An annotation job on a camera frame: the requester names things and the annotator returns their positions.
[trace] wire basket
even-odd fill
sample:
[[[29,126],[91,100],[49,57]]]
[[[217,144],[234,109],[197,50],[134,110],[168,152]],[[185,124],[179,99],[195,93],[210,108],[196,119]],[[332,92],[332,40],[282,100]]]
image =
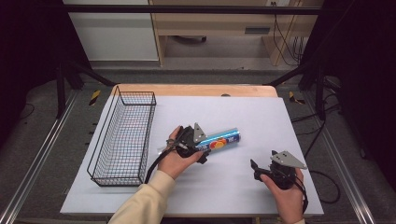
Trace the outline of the wire basket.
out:
[[[97,185],[137,187],[143,183],[156,104],[152,91],[116,88],[87,170]]]

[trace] human hand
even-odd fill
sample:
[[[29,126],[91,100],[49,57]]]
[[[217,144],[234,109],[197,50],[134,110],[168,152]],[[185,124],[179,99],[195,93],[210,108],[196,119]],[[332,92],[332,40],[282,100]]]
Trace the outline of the human hand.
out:
[[[169,135],[169,139],[176,139],[179,130],[180,126],[175,128],[173,132]],[[158,170],[161,170],[170,175],[173,179],[176,179],[190,165],[197,162],[203,154],[204,152],[198,151],[188,158],[182,158],[177,154],[175,150],[172,150],[160,161],[160,163],[158,164]]]
[[[304,176],[301,170],[298,168],[295,170],[297,177],[304,183]],[[277,212],[283,223],[296,223],[303,219],[304,195],[296,185],[293,185],[291,189],[280,189],[268,175],[260,175],[260,178],[273,193]]]

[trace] beige sleeve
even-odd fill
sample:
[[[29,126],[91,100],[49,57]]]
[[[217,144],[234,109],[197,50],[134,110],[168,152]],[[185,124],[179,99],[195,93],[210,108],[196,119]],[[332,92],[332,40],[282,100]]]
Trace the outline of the beige sleeve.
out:
[[[305,219],[301,219],[300,221],[294,223],[294,224],[305,224]]]
[[[174,187],[175,180],[157,170],[148,184],[142,184],[117,210],[109,224],[160,223]]]

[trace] can label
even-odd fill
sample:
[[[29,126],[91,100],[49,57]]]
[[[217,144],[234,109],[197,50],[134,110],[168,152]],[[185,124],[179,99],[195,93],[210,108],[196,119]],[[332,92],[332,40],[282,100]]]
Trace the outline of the can label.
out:
[[[233,128],[231,130],[227,130],[221,133],[209,135],[206,140],[202,141],[196,147],[200,151],[208,151],[209,149],[215,150],[233,143],[237,143],[240,139],[241,134],[239,133],[238,129]]]

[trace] white tabletop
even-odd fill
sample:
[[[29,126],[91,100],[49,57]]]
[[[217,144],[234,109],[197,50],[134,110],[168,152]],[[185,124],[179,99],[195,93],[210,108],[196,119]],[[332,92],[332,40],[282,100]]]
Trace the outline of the white tabletop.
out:
[[[96,130],[104,125],[109,97]],[[253,177],[250,159],[261,168],[271,163],[271,151],[287,150],[305,163],[283,99],[276,97],[156,96],[147,169],[158,157],[177,125],[198,122],[208,135],[238,128],[241,141],[207,157],[184,172],[168,200],[168,217],[261,217],[277,214],[271,192]],[[136,188],[98,187],[87,173],[98,131],[93,135],[61,213],[111,216]],[[323,215],[311,175],[303,170],[309,205],[307,216]]]

